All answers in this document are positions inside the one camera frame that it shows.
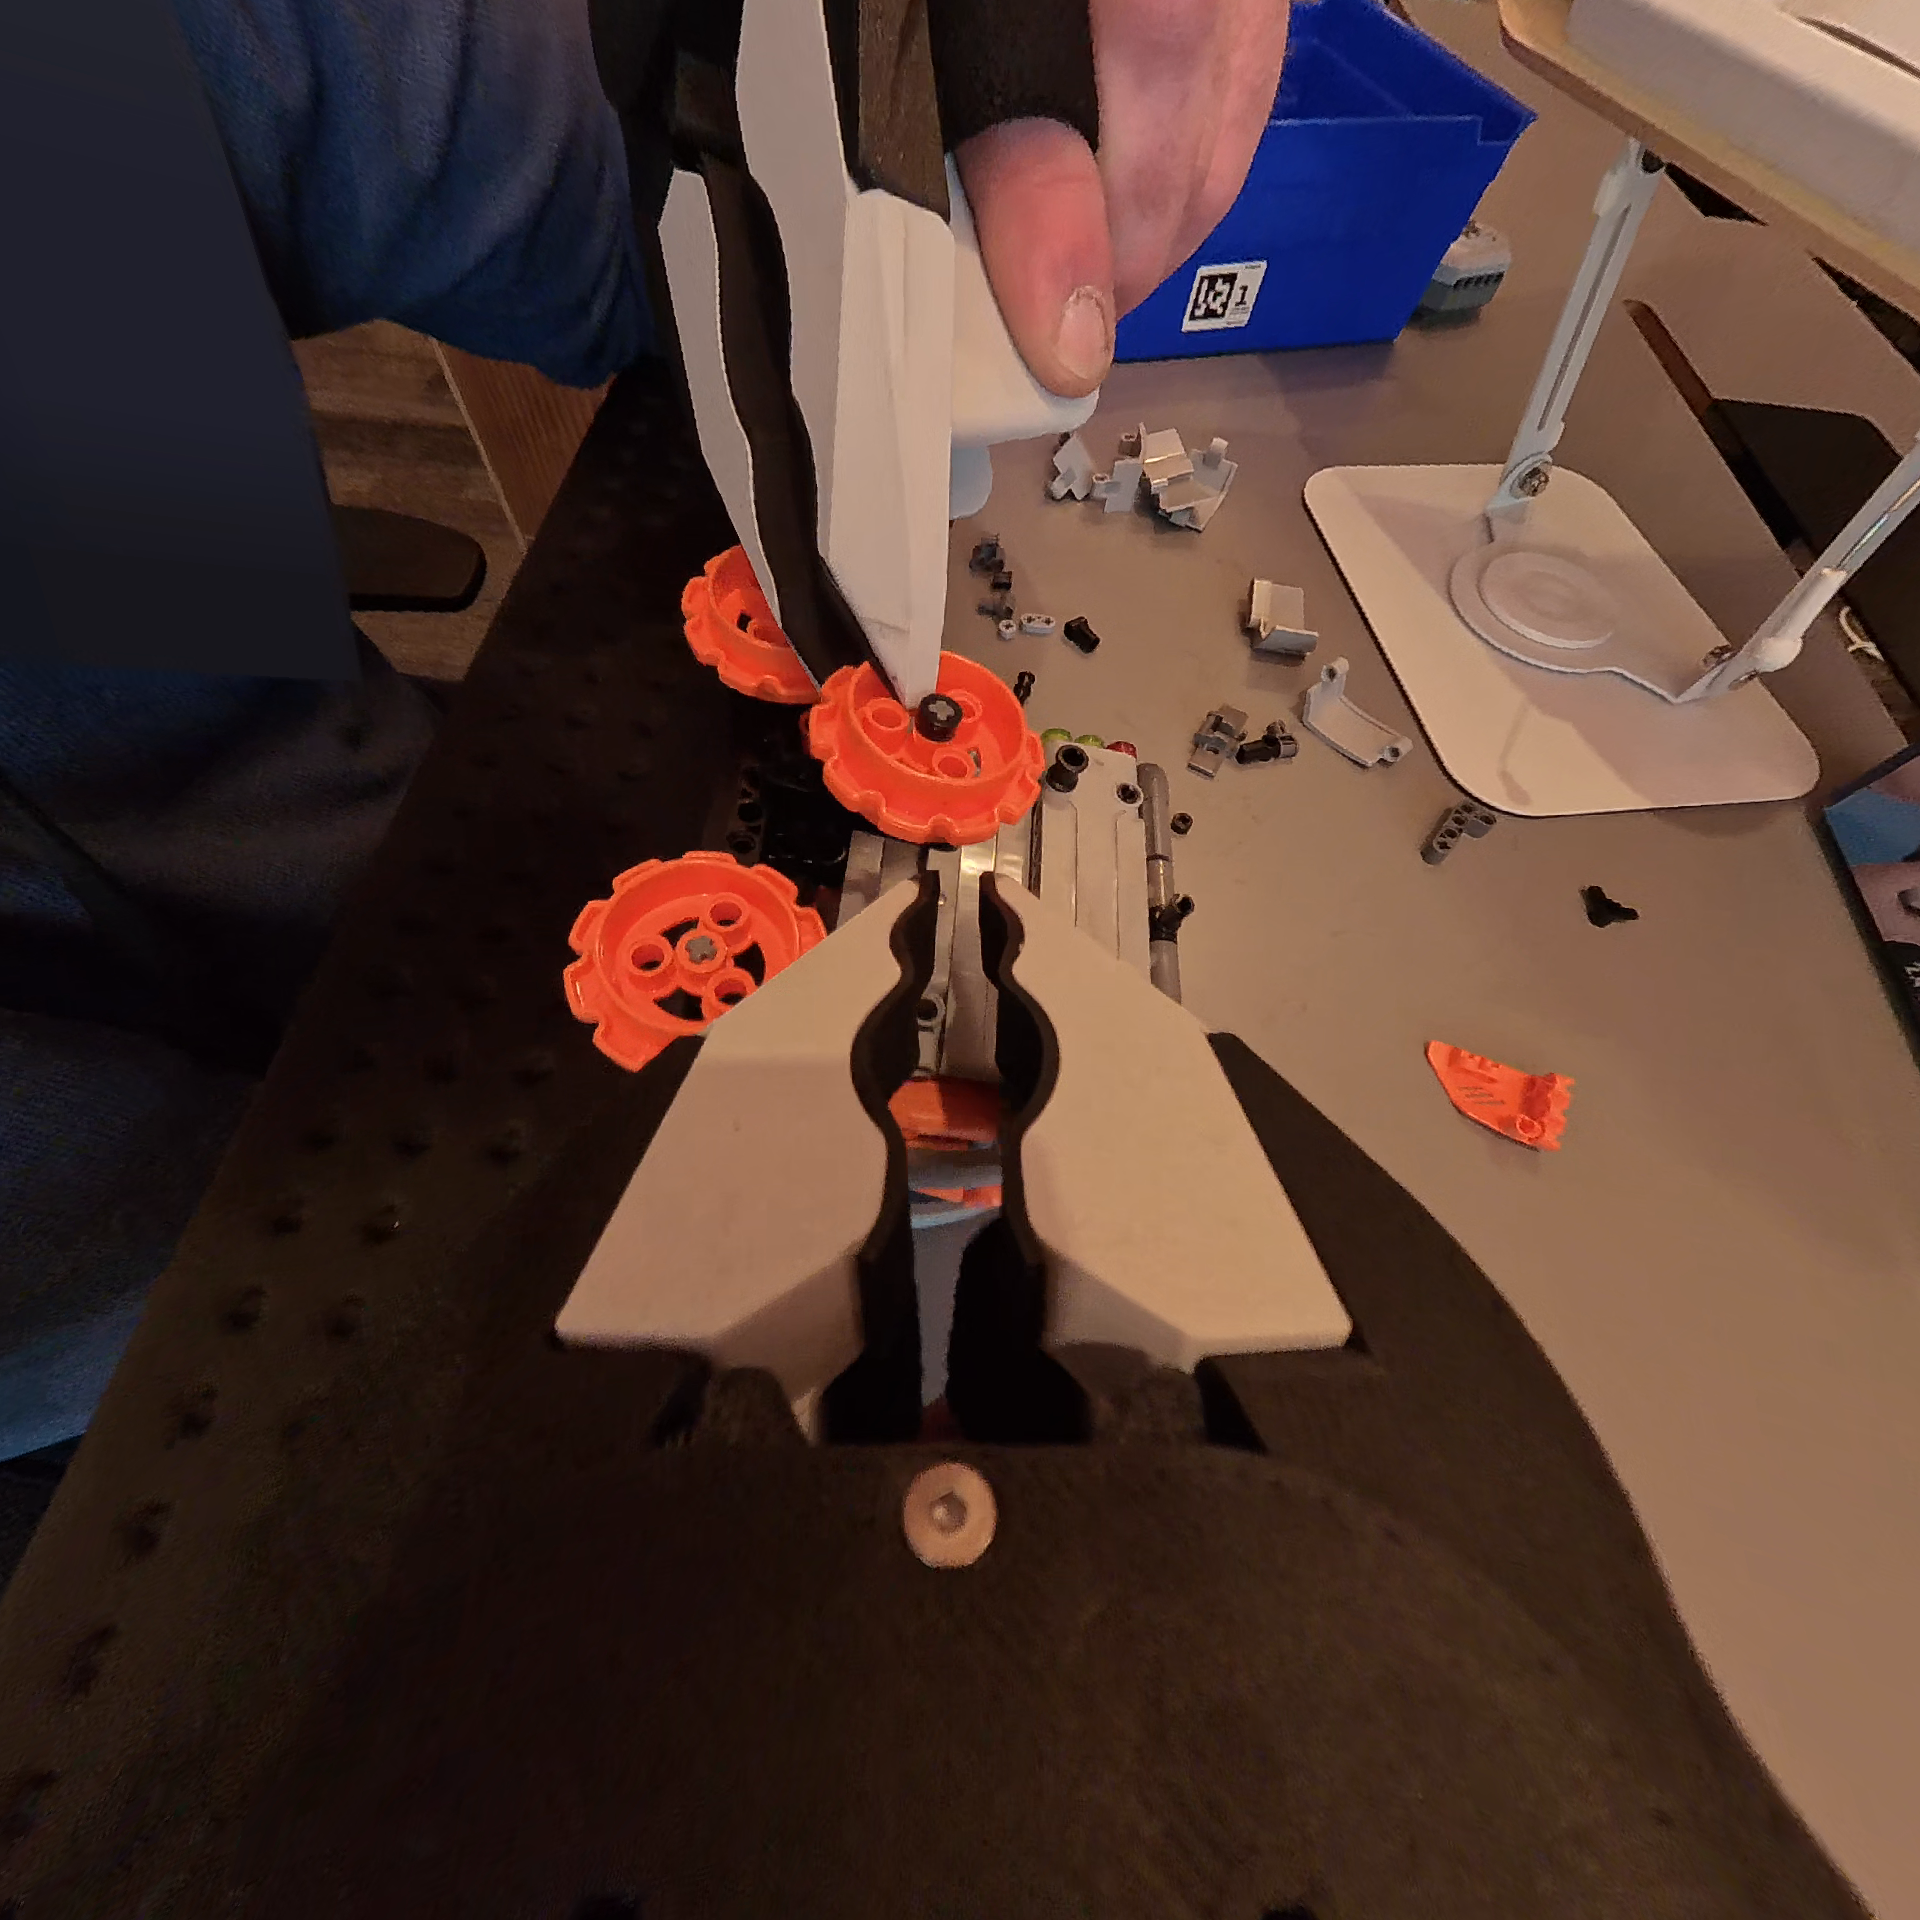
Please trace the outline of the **wooden book stand white base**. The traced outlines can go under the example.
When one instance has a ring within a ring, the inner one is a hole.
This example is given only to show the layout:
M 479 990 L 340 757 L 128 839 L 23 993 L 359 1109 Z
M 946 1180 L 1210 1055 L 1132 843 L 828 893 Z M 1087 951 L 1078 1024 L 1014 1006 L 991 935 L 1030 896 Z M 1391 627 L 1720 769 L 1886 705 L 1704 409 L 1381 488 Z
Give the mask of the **wooden book stand white base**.
M 1526 817 L 1794 803 L 1764 689 L 1915 511 L 1907 452 L 1743 639 L 1555 462 L 1662 165 L 1915 294 L 1915 5 L 1502 5 L 1507 46 L 1627 132 L 1503 467 L 1330 467 L 1306 508 L 1447 774 Z

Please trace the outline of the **person's left forearm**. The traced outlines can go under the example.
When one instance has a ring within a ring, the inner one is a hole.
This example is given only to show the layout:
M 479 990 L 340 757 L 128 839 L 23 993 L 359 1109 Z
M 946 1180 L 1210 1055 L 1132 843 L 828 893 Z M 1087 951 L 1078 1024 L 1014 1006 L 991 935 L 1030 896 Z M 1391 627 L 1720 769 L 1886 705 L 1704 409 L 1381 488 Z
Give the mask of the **person's left forearm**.
M 651 345 L 588 1 L 176 1 L 293 339 L 387 319 L 573 388 Z

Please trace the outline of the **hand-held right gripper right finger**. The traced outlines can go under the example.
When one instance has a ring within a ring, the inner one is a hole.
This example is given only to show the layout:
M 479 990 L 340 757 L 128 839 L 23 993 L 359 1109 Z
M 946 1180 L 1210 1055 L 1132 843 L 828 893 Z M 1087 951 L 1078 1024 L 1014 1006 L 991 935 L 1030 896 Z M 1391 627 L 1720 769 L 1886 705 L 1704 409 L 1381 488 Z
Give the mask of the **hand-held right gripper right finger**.
M 1004 1215 L 1040 1342 L 1157 1365 L 1334 1350 L 1354 1321 L 1206 1028 L 1020 883 L 989 879 Z

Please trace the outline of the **dark grey small toy pieces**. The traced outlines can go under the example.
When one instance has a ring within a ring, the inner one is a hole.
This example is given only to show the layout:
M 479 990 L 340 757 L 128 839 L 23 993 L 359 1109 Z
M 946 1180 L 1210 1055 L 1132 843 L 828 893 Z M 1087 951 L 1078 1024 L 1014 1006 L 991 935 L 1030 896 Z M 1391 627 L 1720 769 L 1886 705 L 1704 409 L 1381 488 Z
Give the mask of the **dark grey small toy pieces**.
M 1191 735 L 1186 769 L 1214 779 L 1228 763 L 1293 761 L 1298 751 L 1298 739 L 1279 720 L 1251 732 L 1248 712 L 1223 703 L 1214 705 Z

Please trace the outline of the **black dimpled mat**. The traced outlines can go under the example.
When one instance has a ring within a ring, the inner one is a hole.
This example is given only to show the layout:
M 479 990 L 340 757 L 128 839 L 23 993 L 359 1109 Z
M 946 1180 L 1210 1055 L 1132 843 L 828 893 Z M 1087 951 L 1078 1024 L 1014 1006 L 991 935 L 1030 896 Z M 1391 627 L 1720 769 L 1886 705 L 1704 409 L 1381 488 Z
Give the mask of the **black dimpled mat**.
M 874 1456 L 659 1446 L 685 1359 L 562 1352 L 635 1083 L 562 1009 L 597 883 L 701 829 L 669 635 L 719 547 L 626 372 L 5 1603 L 5 1915 L 910 1915 L 778 1721 Z

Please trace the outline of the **pile of light grey pieces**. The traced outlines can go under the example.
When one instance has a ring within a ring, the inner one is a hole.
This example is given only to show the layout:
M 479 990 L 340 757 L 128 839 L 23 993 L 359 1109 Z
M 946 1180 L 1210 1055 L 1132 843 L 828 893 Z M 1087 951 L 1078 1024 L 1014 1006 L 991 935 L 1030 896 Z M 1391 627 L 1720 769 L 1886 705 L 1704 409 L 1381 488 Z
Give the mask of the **pile of light grey pieces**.
M 1080 431 L 1051 451 L 1047 497 L 1095 502 L 1107 513 L 1152 511 L 1175 528 L 1203 533 L 1220 510 L 1239 467 L 1224 439 L 1189 451 L 1173 428 L 1124 433 L 1100 469 Z

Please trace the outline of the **light grey angled toy piece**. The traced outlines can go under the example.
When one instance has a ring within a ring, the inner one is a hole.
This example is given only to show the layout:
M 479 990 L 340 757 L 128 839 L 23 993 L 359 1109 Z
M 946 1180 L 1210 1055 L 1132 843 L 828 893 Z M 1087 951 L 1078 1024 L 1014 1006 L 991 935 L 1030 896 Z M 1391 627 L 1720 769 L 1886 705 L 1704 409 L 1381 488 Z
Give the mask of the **light grey angled toy piece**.
M 1351 663 L 1328 660 L 1303 694 L 1303 724 L 1341 759 L 1360 766 L 1391 766 L 1411 753 L 1411 739 L 1358 709 L 1349 697 Z

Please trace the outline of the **black grey toy robot vehicle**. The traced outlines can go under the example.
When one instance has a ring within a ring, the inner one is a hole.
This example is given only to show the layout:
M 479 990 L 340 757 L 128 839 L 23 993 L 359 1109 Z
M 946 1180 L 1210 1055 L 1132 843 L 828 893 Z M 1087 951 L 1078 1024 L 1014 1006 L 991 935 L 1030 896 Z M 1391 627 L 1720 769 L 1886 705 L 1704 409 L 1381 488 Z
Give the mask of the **black grey toy robot vehicle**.
M 918 993 L 918 1067 L 895 1095 L 917 1228 L 995 1209 L 998 1174 L 997 992 L 981 960 L 978 888 L 995 875 L 1066 911 L 1103 952 L 1182 997 L 1179 929 L 1194 903 L 1173 875 L 1167 777 L 1135 747 L 1047 732 L 1047 763 L 1062 763 L 1037 804 L 966 847 L 922 847 L 866 827 L 824 790 L 806 751 L 804 712 L 739 709 L 735 769 L 724 846 L 741 861 L 771 861 L 828 927 L 860 915 L 918 871 L 939 883 L 927 984 Z

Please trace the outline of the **person's left hand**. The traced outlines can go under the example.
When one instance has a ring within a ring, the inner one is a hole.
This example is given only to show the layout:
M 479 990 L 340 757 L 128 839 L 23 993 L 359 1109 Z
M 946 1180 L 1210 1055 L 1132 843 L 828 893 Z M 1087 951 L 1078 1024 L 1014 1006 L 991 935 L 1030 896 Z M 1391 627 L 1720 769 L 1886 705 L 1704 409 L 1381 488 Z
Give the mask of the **person's left hand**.
M 1048 115 L 955 147 L 1011 339 L 1051 392 L 1084 397 L 1117 319 L 1224 217 L 1279 91 L 1286 1 L 1086 5 L 1096 142 Z

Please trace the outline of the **orange triangular toy piece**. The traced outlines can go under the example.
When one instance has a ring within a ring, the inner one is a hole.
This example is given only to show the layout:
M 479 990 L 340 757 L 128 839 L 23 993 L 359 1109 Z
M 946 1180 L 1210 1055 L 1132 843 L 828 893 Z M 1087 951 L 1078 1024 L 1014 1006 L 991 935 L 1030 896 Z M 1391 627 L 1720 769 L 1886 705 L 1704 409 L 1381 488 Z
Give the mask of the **orange triangular toy piece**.
M 1440 1039 L 1431 1039 L 1423 1055 L 1447 1099 L 1462 1116 L 1516 1145 L 1543 1152 L 1562 1147 L 1574 1091 L 1573 1077 L 1525 1072 Z

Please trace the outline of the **orange toy gear wheel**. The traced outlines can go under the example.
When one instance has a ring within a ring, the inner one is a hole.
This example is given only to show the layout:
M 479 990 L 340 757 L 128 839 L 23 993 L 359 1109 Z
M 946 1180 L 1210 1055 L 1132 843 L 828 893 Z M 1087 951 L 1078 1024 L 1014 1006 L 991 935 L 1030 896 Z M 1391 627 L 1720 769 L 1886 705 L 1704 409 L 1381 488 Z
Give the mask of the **orange toy gear wheel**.
M 989 840 L 1040 799 L 1040 739 L 983 663 L 942 653 L 935 689 L 958 709 L 946 739 L 923 734 L 874 664 L 838 668 L 806 712 L 806 747 L 828 790 L 880 832 L 917 846 Z
M 562 984 L 594 1044 L 626 1069 L 699 1036 L 824 937 L 798 884 L 728 852 L 646 859 L 589 900 Z
M 819 685 L 778 627 L 741 544 L 691 575 L 678 605 L 687 649 L 727 687 L 765 703 L 819 701 Z

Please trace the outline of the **blue robot kit box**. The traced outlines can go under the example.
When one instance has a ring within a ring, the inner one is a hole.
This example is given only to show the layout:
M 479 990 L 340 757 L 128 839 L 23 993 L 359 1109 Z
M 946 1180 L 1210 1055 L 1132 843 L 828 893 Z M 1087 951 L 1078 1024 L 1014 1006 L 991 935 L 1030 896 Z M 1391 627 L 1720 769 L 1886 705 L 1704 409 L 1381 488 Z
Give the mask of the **blue robot kit box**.
M 1918 1051 L 1918 745 L 1832 793 L 1818 829 L 1908 1049 Z

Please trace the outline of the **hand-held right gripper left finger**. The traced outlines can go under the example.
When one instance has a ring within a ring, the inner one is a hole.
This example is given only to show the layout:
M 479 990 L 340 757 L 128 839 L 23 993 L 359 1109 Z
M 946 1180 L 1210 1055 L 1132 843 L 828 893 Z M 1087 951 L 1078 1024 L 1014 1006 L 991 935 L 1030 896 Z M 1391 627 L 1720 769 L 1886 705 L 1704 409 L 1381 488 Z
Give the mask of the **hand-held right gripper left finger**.
M 692 1049 L 559 1310 L 570 1345 L 719 1369 L 922 1369 L 892 1095 L 918 1064 L 931 877 L 866 905 Z

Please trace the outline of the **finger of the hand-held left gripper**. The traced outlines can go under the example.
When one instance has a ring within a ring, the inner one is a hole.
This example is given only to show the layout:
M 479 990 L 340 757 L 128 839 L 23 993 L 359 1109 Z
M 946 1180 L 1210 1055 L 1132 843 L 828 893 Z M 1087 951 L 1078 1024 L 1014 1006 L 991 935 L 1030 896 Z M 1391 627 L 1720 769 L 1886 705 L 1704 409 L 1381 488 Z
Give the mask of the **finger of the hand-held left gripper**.
M 932 685 L 948 526 L 989 451 L 1091 419 L 1013 342 L 946 150 L 923 5 L 749 1 L 746 160 L 783 254 L 824 565 L 892 685 Z
M 808 433 L 778 349 L 783 262 L 757 246 L 754 188 L 734 165 L 678 167 L 659 246 L 710 479 L 783 635 L 829 649 Z

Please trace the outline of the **blue plastic bin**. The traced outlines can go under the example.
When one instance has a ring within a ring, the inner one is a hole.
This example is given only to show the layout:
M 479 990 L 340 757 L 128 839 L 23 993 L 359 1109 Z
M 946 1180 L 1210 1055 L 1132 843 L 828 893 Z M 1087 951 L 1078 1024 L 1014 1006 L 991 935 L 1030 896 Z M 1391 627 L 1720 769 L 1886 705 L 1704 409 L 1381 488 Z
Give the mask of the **blue plastic bin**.
M 1117 323 L 1116 358 L 1391 341 L 1531 120 L 1381 5 L 1293 5 L 1234 206 Z

